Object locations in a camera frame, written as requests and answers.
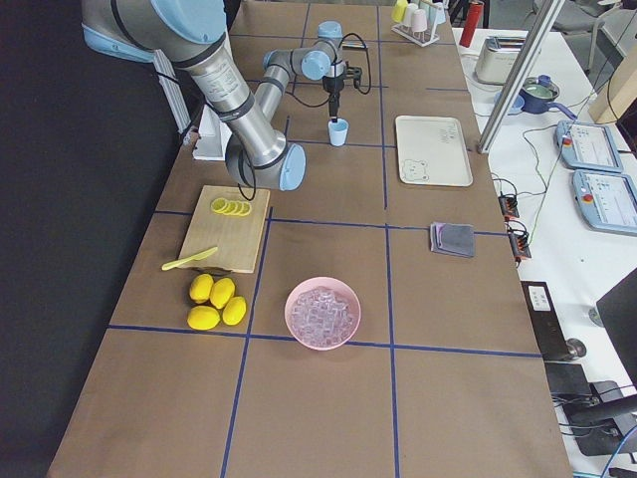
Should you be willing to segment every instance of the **ice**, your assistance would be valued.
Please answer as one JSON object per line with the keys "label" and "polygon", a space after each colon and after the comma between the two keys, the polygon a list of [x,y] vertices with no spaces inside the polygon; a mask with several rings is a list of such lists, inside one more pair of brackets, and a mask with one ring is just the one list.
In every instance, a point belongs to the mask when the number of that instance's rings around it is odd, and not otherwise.
{"label": "ice", "polygon": [[340,345],[355,326],[348,300],[332,289],[318,287],[303,292],[292,307],[290,327],[301,342],[312,347]]}

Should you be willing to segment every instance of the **white toaster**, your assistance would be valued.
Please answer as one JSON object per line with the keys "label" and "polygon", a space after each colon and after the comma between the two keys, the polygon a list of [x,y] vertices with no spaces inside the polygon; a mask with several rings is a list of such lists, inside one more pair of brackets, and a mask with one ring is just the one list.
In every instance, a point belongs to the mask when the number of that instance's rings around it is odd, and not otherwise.
{"label": "white toaster", "polygon": [[503,85],[524,43],[524,37],[487,37],[476,64],[478,81]]}

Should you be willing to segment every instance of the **dark wall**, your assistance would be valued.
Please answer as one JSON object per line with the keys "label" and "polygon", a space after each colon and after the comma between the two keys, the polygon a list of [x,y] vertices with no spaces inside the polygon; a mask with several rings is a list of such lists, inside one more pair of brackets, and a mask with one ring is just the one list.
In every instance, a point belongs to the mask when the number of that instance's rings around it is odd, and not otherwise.
{"label": "dark wall", "polygon": [[178,148],[80,1],[0,6],[0,476],[44,476]]}

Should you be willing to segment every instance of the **white cup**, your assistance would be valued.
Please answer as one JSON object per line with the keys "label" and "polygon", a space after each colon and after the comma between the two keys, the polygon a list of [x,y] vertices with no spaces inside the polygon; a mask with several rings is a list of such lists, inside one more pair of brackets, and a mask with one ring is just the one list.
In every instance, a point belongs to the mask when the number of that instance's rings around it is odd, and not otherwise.
{"label": "white cup", "polygon": [[347,139],[347,130],[349,129],[349,123],[339,118],[336,122],[330,120],[327,123],[327,131],[329,131],[329,142],[332,146],[343,146]]}

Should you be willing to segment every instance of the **cutting board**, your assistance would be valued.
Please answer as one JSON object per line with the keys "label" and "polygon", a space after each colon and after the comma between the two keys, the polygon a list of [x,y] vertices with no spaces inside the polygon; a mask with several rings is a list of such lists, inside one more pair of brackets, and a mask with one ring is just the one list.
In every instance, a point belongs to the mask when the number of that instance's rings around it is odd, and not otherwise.
{"label": "cutting board", "polygon": [[179,252],[179,259],[212,246],[217,246],[219,250],[206,259],[192,261],[180,267],[214,267],[233,272],[253,273],[257,263],[270,191],[257,189],[255,198],[251,201],[252,211],[246,217],[226,216],[212,212],[210,204],[218,197],[245,200],[237,187],[203,186]]}

